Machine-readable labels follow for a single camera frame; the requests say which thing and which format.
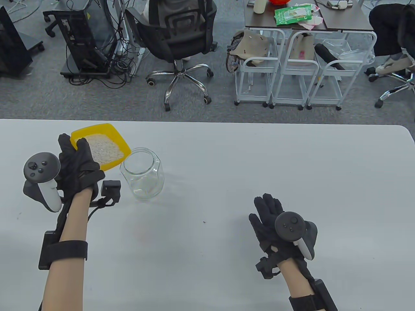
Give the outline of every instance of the computer tower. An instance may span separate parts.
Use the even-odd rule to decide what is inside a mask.
[[[50,13],[70,52],[61,74],[67,78],[107,75],[117,45],[107,1],[61,0]]]
[[[18,76],[32,63],[19,33],[4,7],[0,8],[0,73]]]

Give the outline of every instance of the sneaker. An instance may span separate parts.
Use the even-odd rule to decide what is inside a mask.
[[[404,54],[397,61],[388,58],[383,65],[376,67],[375,71],[378,75],[387,75],[388,73],[403,70],[410,66],[412,66],[412,61],[409,59],[408,55]]]

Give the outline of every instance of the forearm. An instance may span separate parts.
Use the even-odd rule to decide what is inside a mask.
[[[278,268],[284,276],[292,298],[314,295],[311,285],[301,274],[294,259],[290,258],[279,263]]]
[[[92,190],[73,197],[60,241],[86,240]],[[70,258],[51,264],[43,295],[42,311],[82,311],[85,259]]]

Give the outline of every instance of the brown table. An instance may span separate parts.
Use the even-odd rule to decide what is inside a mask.
[[[248,0],[244,0],[244,13],[245,13],[245,27],[247,28],[282,28],[282,29],[294,29],[304,30],[305,28],[298,24],[290,25],[276,25],[274,18],[274,11],[283,7],[291,7],[295,4],[302,3],[316,3],[320,7],[320,11],[317,13],[323,17],[324,22],[317,25],[313,30],[320,31],[342,31],[342,30],[356,30],[356,31],[372,31],[372,26],[369,24],[367,17],[362,12],[357,0],[353,0],[353,7],[346,10],[332,10],[325,6],[316,3],[314,0],[291,0],[287,5],[277,6],[270,2],[267,3],[265,12],[263,14],[254,13],[254,8],[248,7]]]

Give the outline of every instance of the hand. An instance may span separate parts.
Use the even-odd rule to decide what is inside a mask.
[[[58,138],[62,152],[59,154],[61,171],[56,182],[57,189],[63,190],[63,201],[71,200],[73,196],[86,188],[92,188],[91,200],[98,195],[98,181],[105,178],[91,154],[91,149],[85,138],[76,142],[77,150],[72,146],[70,136],[61,134]]]
[[[254,228],[261,249],[268,255],[278,252],[276,264],[289,258],[304,259],[298,247],[294,246],[292,242],[282,240],[277,235],[275,220],[279,214],[284,212],[281,202],[265,193],[262,197],[254,199],[254,205],[259,218],[256,214],[250,214],[249,221]]]

